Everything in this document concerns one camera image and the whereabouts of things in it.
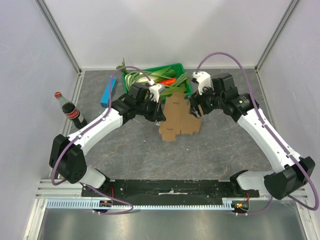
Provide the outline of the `brown cardboard box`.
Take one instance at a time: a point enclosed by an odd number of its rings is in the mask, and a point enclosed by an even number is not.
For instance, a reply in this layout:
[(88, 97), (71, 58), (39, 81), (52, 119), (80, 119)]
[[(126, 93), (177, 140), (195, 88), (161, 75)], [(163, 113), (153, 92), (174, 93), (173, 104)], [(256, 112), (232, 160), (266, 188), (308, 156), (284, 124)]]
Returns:
[(200, 131), (202, 119), (190, 114), (191, 105), (185, 96), (183, 92), (174, 92), (166, 98), (163, 110), (166, 120), (159, 127), (165, 142), (174, 142), (178, 135), (194, 135)]

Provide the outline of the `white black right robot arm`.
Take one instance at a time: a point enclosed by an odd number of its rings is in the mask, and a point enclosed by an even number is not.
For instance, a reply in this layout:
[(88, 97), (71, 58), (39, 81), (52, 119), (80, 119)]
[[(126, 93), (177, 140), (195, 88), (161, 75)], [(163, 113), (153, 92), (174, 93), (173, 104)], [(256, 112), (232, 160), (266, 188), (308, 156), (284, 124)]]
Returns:
[(211, 77), (205, 71), (194, 72), (192, 82), (197, 84), (197, 91), (189, 97), (189, 112), (200, 118), (213, 110), (222, 110), (253, 138), (272, 167), (270, 172), (243, 170), (235, 174), (236, 180), (229, 184), (233, 196), (240, 197), (247, 190), (266, 190), (281, 200), (307, 184), (316, 165), (314, 160), (289, 147), (250, 94), (238, 92), (231, 74)]

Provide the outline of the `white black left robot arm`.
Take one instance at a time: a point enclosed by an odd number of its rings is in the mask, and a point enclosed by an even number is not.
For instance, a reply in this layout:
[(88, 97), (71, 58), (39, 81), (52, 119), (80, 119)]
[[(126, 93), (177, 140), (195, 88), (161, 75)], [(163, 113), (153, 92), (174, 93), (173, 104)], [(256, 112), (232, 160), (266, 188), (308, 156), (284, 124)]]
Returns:
[(128, 93), (112, 101), (95, 120), (69, 136), (57, 135), (52, 144), (49, 165), (71, 184), (82, 183), (92, 187), (99, 197), (110, 191), (110, 180), (99, 170), (87, 166), (85, 156), (90, 149), (113, 130), (120, 128), (137, 115), (150, 122), (165, 121), (160, 94), (165, 87), (154, 84), (147, 87), (134, 83)]

